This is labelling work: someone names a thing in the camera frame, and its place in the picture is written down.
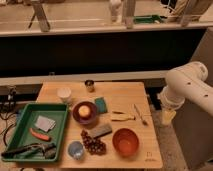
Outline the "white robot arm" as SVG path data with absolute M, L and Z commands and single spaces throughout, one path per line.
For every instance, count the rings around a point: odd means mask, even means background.
M 208 77 L 207 67 L 193 61 L 173 68 L 166 73 L 166 85 L 158 94 L 162 105 L 161 123 L 170 125 L 185 100 L 188 99 L 213 116 L 213 87 L 205 80 Z

